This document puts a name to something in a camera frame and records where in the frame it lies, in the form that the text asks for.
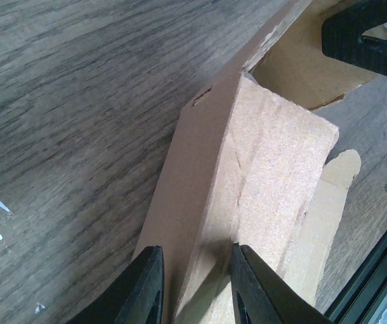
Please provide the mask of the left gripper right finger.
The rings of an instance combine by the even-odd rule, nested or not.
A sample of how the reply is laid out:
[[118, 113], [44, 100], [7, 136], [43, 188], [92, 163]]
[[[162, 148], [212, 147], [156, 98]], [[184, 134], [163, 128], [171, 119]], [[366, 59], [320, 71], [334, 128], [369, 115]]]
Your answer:
[[230, 273], [236, 323], [331, 323], [248, 245], [233, 245]]

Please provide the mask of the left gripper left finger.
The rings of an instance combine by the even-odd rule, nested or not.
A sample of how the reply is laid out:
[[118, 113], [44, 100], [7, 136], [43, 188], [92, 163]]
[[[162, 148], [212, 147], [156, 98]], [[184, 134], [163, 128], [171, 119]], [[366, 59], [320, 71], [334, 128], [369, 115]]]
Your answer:
[[160, 323], [165, 264], [160, 246], [147, 246], [114, 282], [69, 323]]

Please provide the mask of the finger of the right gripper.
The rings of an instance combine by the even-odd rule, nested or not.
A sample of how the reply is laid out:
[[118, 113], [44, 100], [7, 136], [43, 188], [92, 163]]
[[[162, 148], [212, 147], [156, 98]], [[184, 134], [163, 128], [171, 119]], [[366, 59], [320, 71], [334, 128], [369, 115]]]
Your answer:
[[322, 24], [325, 56], [387, 76], [387, 40], [366, 31], [387, 22], [387, 1], [358, 1]]

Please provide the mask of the cardboard box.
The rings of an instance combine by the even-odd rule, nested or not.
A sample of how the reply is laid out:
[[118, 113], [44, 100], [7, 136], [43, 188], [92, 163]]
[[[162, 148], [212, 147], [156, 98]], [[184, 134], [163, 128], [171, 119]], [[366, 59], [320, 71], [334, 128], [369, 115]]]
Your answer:
[[336, 158], [320, 108], [375, 78], [322, 54], [321, 26], [348, 1], [282, 1], [182, 108], [136, 251], [159, 245], [164, 323], [233, 323], [234, 243], [316, 303], [357, 151]]

